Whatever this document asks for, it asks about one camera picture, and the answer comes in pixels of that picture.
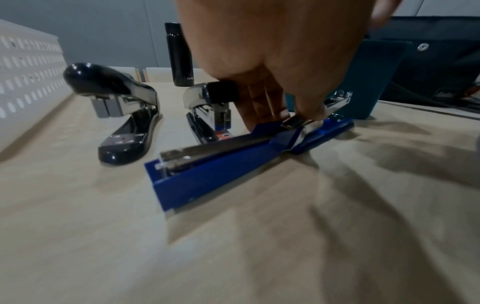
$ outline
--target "light wood tabletop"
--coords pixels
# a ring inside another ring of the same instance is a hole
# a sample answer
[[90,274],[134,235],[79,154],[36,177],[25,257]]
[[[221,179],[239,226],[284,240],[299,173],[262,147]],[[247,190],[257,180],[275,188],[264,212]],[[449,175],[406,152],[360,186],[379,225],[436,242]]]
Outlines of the light wood tabletop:
[[164,117],[136,163],[99,164],[126,118],[83,97],[0,155],[0,303],[480,302],[480,121],[379,103],[165,214],[143,164],[196,141],[184,89],[152,86]]

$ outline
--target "stapler anvil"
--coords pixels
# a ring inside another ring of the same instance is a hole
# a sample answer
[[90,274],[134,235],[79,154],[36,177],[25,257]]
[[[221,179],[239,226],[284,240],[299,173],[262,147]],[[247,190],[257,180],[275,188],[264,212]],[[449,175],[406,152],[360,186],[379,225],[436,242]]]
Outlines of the stapler anvil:
[[260,124],[252,133],[225,136],[231,126],[229,102],[239,98],[232,82],[195,85],[185,92],[188,123],[198,146],[160,153],[145,168],[163,210],[179,208],[264,165],[283,152],[301,154],[354,126],[335,111],[350,102],[351,92],[337,91],[324,101],[328,118],[310,121],[295,115]]
[[91,98],[98,117],[130,115],[98,147],[101,162],[125,165],[147,153],[155,125],[162,117],[154,88],[114,69],[89,63],[68,66],[63,77],[75,93]]

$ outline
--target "black bottle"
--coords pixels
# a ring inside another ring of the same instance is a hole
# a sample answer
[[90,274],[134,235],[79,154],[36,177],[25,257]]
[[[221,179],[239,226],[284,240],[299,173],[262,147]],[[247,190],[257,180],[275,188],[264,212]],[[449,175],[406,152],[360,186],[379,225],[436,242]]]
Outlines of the black bottle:
[[191,87],[194,85],[194,66],[182,27],[179,23],[168,22],[165,30],[173,83],[177,87]]

